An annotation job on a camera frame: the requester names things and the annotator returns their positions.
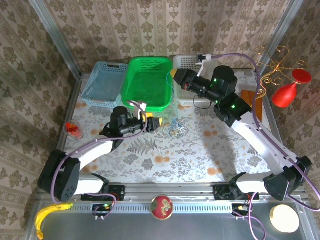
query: blue plastic basket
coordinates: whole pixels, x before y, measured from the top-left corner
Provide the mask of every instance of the blue plastic basket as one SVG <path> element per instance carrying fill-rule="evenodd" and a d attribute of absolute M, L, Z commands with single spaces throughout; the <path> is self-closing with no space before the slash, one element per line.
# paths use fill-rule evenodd
<path fill-rule="evenodd" d="M 128 65 L 99 61 L 82 92 L 86 104 L 113 109 L 121 104 L 121 90 Z"/>

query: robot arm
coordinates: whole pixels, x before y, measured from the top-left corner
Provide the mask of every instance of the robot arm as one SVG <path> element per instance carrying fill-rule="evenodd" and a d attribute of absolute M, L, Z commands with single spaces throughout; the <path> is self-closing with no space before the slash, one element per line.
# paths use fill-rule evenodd
<path fill-rule="evenodd" d="M 138 106 L 145 111 L 147 105 L 139 103 Z M 146 132 L 155 131 L 162 123 L 161 118 L 152 117 L 147 114 Z M 105 125 L 95 142 L 87 146 L 85 150 L 76 151 L 70 156 L 59 170 L 54 185 L 54 196 L 62 202 L 68 201 L 74 195 L 95 194 L 104 191 L 108 186 L 108 180 L 96 174 L 80 174 L 80 171 L 93 160 L 102 155 L 109 154 L 117 149 L 124 141 L 123 139 L 98 141 L 102 138 L 122 138 L 124 135 L 141 131 L 146 124 L 146 119 L 139 109 L 133 109 L 133 117 L 128 109 L 118 106 L 113 109 L 110 122 Z M 38 187 L 47 193 L 51 192 L 54 174 L 59 164 L 67 156 L 66 152 L 54 150 L 40 175 Z"/>
<path fill-rule="evenodd" d="M 291 158 L 308 174 L 311 161 L 306 157 L 299 158 L 282 145 L 270 131 L 262 125 L 256 126 L 251 107 L 235 94 L 237 78 L 228 66 L 218 66 L 214 69 L 211 80 L 198 76 L 195 71 L 188 69 L 173 69 L 171 76 L 182 89 L 207 98 L 215 104 L 214 112 L 217 117 L 243 136 L 263 157 L 270 172 L 248 174 L 240 173 L 230 181 L 230 192 L 238 198 L 249 192 L 269 193 L 275 199 L 283 201 L 296 190 L 304 178 L 288 161 Z M 289 157 L 285 157 L 262 133 L 281 146 Z"/>

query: gold wire decoration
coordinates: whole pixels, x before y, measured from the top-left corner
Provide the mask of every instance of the gold wire decoration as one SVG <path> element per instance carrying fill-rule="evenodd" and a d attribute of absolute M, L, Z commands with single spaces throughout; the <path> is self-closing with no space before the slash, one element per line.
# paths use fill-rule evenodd
<path fill-rule="evenodd" d="M 298 81 L 292 79 L 291 77 L 289 77 L 288 75 L 284 74 L 283 71 L 284 70 L 306 69 L 308 67 L 308 64 L 305 61 L 300 59 L 300 60 L 296 61 L 299 66 L 298 68 L 285 67 L 283 65 L 283 61 L 289 55 L 290 49 L 287 48 L 286 46 L 279 45 L 276 47 L 276 50 L 279 53 L 284 53 L 284 57 L 282 58 L 281 61 L 273 61 L 269 50 L 266 49 L 264 46 L 258 46 L 254 50 L 255 53 L 258 55 L 262 55 L 264 51 L 267 52 L 267 54 L 270 57 L 270 64 L 265 64 L 265 63 L 258 61 L 258 60 L 256 62 L 258 63 L 258 65 L 264 65 L 264 66 L 271 68 L 271 71 L 264 74 L 260 79 L 260 84 L 261 84 L 262 88 L 259 89 L 258 96 L 256 99 L 263 98 L 267 94 L 267 89 L 265 88 L 264 83 L 265 84 L 273 84 L 273 85 L 278 86 L 284 82 L 283 78 L 285 78 L 285 79 L 289 79 L 290 81 L 292 81 L 296 84 L 302 84 L 301 82 L 298 82 Z M 282 75 L 282 77 L 276 77 L 275 79 L 272 79 L 271 76 L 272 76 L 272 74 L 275 74 L 275 73 L 280 73 Z"/>

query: yellow banana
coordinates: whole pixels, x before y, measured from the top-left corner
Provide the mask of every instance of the yellow banana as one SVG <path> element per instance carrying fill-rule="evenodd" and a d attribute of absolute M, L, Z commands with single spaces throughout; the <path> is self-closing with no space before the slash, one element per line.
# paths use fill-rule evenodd
<path fill-rule="evenodd" d="M 35 230 L 37 237 L 42 240 L 44 239 L 44 234 L 41 231 L 41 224 L 45 220 L 46 216 L 48 216 L 50 213 L 56 212 L 56 211 L 64 211 L 70 209 L 74 204 L 69 202 L 64 202 L 60 204 L 52 204 L 47 207 L 44 207 L 41 209 L 37 215 L 35 216 Z"/>

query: wooden block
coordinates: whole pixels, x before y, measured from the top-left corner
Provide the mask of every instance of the wooden block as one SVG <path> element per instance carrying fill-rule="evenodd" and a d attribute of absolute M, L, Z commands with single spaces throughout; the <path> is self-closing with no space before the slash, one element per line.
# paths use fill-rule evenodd
<path fill-rule="evenodd" d="M 241 91 L 241 98 L 250 106 L 252 107 L 253 101 L 255 97 L 254 91 L 247 91 L 242 90 Z M 262 98 L 259 98 L 257 101 L 255 101 L 255 112 L 257 118 L 262 122 Z"/>

